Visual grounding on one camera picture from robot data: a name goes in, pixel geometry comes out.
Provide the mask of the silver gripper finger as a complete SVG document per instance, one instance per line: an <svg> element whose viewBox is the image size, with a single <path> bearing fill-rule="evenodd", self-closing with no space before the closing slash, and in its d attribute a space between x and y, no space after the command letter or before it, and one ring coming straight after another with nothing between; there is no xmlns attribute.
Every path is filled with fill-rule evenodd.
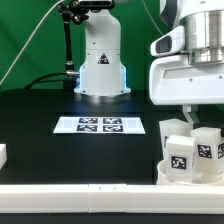
<svg viewBox="0 0 224 224"><path fill-rule="evenodd" d="M195 129L199 126L199 118L197 116L198 106L197 105L183 105L182 112L190 124L191 129Z"/></svg>

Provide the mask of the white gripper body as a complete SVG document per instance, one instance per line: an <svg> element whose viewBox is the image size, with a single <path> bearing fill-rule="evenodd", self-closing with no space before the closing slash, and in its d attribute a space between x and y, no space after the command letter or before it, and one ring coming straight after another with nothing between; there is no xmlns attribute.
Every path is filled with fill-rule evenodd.
<svg viewBox="0 0 224 224"><path fill-rule="evenodd" d="M178 26L154 41L149 96L155 105L224 104L224 59L189 64L183 52L185 29Z"/></svg>

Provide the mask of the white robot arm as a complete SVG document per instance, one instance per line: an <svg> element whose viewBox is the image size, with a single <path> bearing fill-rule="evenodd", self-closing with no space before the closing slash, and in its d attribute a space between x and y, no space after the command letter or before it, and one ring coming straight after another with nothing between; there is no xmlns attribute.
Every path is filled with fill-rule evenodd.
<svg viewBox="0 0 224 224"><path fill-rule="evenodd" d="M114 0L77 0L87 21L81 83L87 94L99 89L106 72L118 68L118 31L109 10ZM160 16L172 30L155 40L149 70L149 96L156 105L181 105L188 122L197 123L199 104L224 103L224 0L160 0Z"/></svg>

